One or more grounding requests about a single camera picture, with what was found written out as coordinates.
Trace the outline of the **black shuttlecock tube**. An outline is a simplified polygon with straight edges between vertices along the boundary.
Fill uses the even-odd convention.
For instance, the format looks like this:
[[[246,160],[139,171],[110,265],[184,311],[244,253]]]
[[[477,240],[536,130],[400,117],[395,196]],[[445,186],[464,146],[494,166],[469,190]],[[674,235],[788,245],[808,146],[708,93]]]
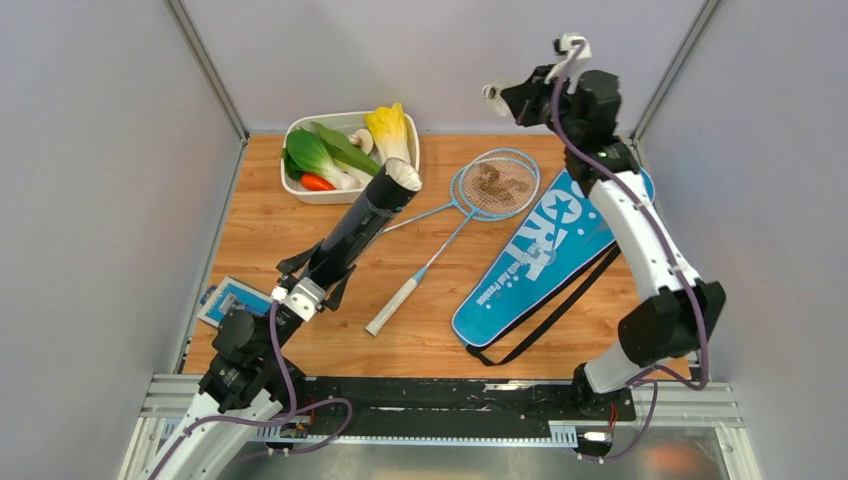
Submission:
[[[407,191],[386,173],[384,165],[352,203],[324,247],[357,262],[376,236],[402,212],[418,192]]]

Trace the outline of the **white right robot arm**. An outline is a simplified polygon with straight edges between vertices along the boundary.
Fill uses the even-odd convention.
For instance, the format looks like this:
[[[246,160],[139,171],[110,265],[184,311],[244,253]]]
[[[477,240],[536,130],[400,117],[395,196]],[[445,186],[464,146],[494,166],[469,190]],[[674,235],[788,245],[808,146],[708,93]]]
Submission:
[[[708,342],[726,302],[684,258],[660,221],[632,150],[616,133],[619,79],[588,70],[573,79],[553,66],[536,68],[514,86],[490,86],[487,100],[522,127],[544,125],[565,145],[565,167],[610,228],[635,281],[640,303],[621,320],[616,341],[574,371],[570,402],[595,418],[611,394],[636,385],[667,362],[695,353],[701,374],[671,375],[693,390],[707,386]]]

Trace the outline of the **blue racket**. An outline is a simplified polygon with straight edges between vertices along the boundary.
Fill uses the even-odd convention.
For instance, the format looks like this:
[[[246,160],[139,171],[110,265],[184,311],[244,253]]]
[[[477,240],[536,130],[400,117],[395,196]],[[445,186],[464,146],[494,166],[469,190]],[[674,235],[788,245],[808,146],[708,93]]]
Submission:
[[[490,151],[501,150],[501,149],[510,149],[517,150],[513,148],[497,148]],[[395,314],[395,312],[403,305],[406,299],[417,289],[419,284],[421,283],[423,277],[431,267],[431,265],[436,261],[436,259],[444,252],[444,250],[450,245],[451,242],[460,234],[460,232],[465,228],[465,226],[472,220],[470,217],[463,216],[462,221],[458,224],[458,226],[453,230],[450,236],[442,243],[439,249],[429,258],[429,260],[421,266],[421,268],[413,274],[405,283],[396,291],[396,293],[391,297],[390,300],[382,307],[382,309],[374,316],[374,318],[366,325],[365,330],[372,336],[378,335],[383,326],[387,323],[387,321]]]
[[[529,206],[540,183],[541,172],[532,158],[517,150],[490,151],[454,174],[448,203],[396,223],[384,233],[448,209],[478,221],[510,218]]]

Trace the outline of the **blue racket bag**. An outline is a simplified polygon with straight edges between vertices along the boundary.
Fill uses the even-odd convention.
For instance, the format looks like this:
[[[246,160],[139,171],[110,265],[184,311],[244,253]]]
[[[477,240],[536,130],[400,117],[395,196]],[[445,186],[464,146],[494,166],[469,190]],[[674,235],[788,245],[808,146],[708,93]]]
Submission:
[[[460,304],[451,320],[453,331],[483,365],[509,363],[546,333],[619,254],[610,228],[563,170]],[[503,359],[484,355],[583,274],[588,276],[582,283]]]

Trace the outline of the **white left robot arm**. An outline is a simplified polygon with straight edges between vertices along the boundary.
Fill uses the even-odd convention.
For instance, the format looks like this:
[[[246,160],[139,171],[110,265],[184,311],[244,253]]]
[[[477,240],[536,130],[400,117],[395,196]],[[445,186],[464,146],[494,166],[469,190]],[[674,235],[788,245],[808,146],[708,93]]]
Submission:
[[[326,308],[339,307],[359,251],[323,240],[281,261],[265,313],[227,313],[213,341],[216,355],[174,433],[142,479],[214,479],[260,428],[283,426],[304,405],[281,346]]]

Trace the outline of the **white shuttlecock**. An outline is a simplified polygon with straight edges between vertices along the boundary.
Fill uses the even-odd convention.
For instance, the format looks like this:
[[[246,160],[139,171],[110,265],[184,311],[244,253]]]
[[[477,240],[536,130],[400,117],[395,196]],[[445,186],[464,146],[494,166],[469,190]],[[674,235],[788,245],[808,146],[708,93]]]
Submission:
[[[510,87],[511,82],[508,79],[497,79],[483,86],[482,94],[484,100],[489,109],[498,116],[505,117],[511,115],[510,108],[501,94],[503,89]]]
[[[384,164],[387,175],[400,187],[411,192],[419,192],[422,180],[416,168],[400,158],[391,157]]]

